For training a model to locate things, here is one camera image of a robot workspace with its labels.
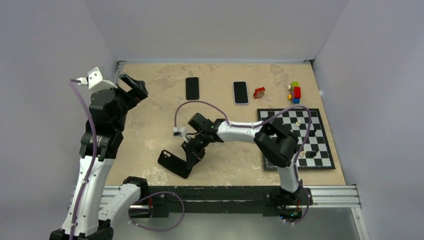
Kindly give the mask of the black phone case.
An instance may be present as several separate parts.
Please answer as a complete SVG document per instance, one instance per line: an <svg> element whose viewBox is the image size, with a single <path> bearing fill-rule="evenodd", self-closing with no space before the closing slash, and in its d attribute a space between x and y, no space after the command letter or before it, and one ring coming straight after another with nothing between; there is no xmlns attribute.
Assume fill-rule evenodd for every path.
<svg viewBox="0 0 424 240"><path fill-rule="evenodd" d="M187 162L167 150L162 150L157 160L158 164L174 173L175 175L187 179L192 169L187 168Z"/></svg>

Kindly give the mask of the black smartphone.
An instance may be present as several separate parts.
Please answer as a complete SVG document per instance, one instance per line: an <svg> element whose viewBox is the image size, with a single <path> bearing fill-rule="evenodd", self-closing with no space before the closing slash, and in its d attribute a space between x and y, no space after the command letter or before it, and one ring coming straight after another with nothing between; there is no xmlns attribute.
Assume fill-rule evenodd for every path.
<svg viewBox="0 0 424 240"><path fill-rule="evenodd" d="M200 99L200 85L198 77L187 77L185 79L185 98L188 101Z"/></svg>

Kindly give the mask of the phone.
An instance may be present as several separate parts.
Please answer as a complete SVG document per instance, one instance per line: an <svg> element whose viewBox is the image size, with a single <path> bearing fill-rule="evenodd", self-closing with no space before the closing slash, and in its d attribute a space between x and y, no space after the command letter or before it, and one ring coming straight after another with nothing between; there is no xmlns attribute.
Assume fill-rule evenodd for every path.
<svg viewBox="0 0 424 240"><path fill-rule="evenodd" d="M233 102L235 105L249 104L248 85L245 81L234 81L232 83Z"/></svg>

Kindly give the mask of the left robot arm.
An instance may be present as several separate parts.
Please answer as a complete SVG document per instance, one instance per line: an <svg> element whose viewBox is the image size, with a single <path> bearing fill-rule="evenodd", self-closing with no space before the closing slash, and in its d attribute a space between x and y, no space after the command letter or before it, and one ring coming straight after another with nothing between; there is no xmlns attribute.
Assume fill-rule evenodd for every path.
<svg viewBox="0 0 424 240"><path fill-rule="evenodd" d="M83 105L87 122L79 150L78 181L66 219L60 229L51 232L52 240L111 240L117 220L130 205L142 205L149 199L146 179L130 176L107 204L101 204L124 138L127 113L148 97L144 81L127 74L120 75L120 79L129 90L106 79L98 67L70 82L71 87L86 85L91 97L90 104Z"/></svg>

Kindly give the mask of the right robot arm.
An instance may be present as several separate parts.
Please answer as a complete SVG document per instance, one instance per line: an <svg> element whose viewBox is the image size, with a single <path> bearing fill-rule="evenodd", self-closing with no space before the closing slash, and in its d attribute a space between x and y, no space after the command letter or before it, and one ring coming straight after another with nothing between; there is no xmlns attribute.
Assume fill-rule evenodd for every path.
<svg viewBox="0 0 424 240"><path fill-rule="evenodd" d="M273 121L259 122L258 127L245 122L231 125L224 119L211 121L200 113L196 113L188 124L195 133L193 138L187 138L181 145L186 154L179 171L183 178L187 178L192 168L202 160L205 148L211 143L255 144L266 159L277 167L282 200L292 204L300 198L300 181L293 160L298 152L298 138L288 129L275 125Z"/></svg>

